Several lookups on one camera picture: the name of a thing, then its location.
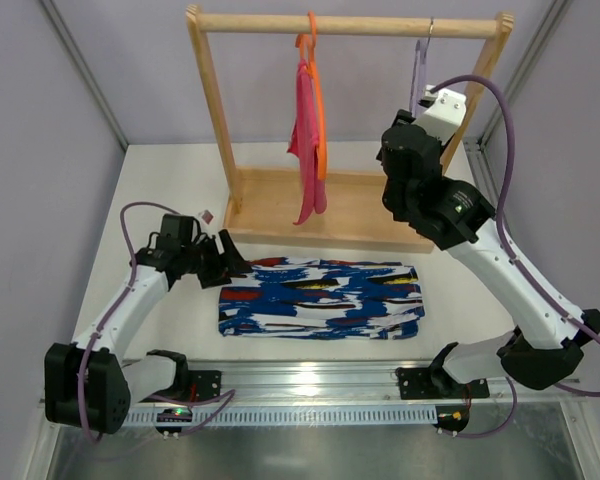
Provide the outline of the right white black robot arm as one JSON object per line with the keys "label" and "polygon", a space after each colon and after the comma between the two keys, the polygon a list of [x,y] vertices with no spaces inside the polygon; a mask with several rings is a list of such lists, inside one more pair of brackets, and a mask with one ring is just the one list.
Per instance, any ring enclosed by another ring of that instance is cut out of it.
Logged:
{"label": "right white black robot arm", "polygon": [[584,357],[588,327],[600,312],[561,295],[515,242],[497,230],[496,211],[472,184],[444,176],[441,157],[466,115],[464,95],[429,86],[414,116],[401,110],[381,137],[377,155],[387,181],[382,203],[397,222],[467,267],[511,315],[515,328],[472,344],[450,343],[430,365],[439,391],[482,378],[508,376],[544,390],[571,375]]}

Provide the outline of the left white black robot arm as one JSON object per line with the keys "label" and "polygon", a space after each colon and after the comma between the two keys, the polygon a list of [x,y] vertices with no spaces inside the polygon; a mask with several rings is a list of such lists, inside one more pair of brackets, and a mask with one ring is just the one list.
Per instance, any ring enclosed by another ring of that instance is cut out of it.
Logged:
{"label": "left white black robot arm", "polygon": [[202,288],[224,286],[250,272],[229,232],[211,234],[201,218],[166,213],[147,246],[132,251],[130,270],[114,298],[70,343],[55,343],[44,358],[48,421],[79,427],[92,439],[114,434],[129,409],[162,396],[184,400],[191,391],[185,355],[151,350],[124,360],[147,316],[185,276]]}

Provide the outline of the blue white patterned trousers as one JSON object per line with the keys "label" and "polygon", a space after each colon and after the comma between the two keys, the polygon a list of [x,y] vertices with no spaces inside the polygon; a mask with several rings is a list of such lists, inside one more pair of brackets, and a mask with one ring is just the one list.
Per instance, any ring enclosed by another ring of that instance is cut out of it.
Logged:
{"label": "blue white patterned trousers", "polygon": [[225,337],[403,340],[425,307],[411,265],[269,257],[221,289],[218,313]]}

